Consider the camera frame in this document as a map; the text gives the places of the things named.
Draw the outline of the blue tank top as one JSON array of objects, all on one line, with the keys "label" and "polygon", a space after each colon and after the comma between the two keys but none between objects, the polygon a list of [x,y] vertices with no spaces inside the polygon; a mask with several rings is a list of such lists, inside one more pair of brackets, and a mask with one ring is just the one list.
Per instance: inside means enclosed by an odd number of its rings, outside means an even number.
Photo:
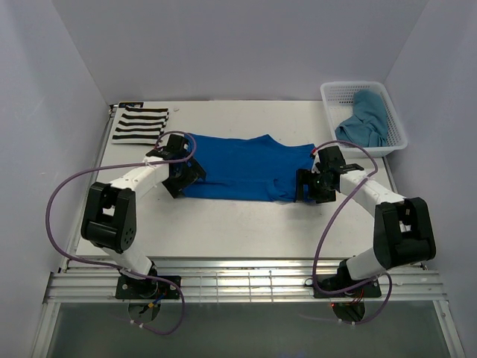
[{"label": "blue tank top", "polygon": [[313,144],[287,146],[268,134],[252,139],[193,137],[194,158],[206,179],[186,187],[187,198],[292,202],[296,171],[314,163]]}]

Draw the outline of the black white striped tank top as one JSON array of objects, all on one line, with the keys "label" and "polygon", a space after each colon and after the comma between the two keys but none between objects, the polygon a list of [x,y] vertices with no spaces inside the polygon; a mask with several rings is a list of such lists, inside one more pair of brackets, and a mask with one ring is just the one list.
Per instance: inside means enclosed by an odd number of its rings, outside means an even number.
[{"label": "black white striped tank top", "polygon": [[115,145],[155,145],[165,133],[169,109],[126,106],[117,112],[111,143]]}]

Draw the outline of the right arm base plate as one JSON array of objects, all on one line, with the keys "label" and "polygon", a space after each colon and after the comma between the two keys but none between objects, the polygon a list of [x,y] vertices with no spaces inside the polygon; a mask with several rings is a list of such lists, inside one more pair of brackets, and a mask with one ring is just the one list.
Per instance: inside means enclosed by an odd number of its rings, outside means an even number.
[{"label": "right arm base plate", "polygon": [[338,279],[336,275],[319,274],[318,285],[323,291],[327,292],[345,288],[347,288],[347,291],[333,295],[324,294],[321,291],[316,290],[313,286],[311,277],[305,279],[304,286],[313,290],[314,298],[380,298],[382,296],[378,280],[369,282],[366,280],[341,280]]}]

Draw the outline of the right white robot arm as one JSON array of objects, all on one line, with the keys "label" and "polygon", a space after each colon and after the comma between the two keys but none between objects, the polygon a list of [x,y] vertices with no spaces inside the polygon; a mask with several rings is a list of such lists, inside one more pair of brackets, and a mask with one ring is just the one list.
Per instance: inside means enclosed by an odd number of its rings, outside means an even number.
[{"label": "right white robot arm", "polygon": [[337,194],[344,200],[332,214],[318,242],[324,244],[333,222],[350,202],[359,204],[373,218],[373,242],[362,253],[340,262],[335,275],[312,285],[322,295],[354,296],[364,285],[389,269],[435,258],[436,245],[427,203],[419,197],[406,198],[374,180],[376,170],[347,163],[342,141],[333,140],[314,148],[312,169],[296,172],[296,202],[333,202]]}]

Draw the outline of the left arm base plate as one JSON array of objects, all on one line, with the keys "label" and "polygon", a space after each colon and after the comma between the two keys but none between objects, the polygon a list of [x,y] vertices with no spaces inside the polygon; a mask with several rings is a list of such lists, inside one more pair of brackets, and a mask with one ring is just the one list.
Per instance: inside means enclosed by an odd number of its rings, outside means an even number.
[{"label": "left arm base plate", "polygon": [[159,297],[165,299],[178,299],[180,297],[177,288],[181,286],[181,276],[162,276],[162,279],[171,281],[155,281],[149,279],[136,280],[121,275],[116,285],[115,298],[119,300],[155,300]]}]

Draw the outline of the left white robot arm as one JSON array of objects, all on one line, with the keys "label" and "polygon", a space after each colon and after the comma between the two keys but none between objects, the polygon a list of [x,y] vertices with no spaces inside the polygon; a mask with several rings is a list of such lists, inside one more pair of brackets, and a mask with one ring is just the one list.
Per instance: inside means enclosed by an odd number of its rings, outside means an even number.
[{"label": "left white robot arm", "polygon": [[152,260],[135,243],[139,199],[158,185],[179,198],[185,188],[206,179],[206,171],[194,158],[193,136],[179,131],[166,135],[167,143],[156,144],[129,172],[91,185],[80,229],[83,239],[107,253],[119,272],[133,279],[132,288],[142,298],[157,292],[158,280],[151,272]]}]

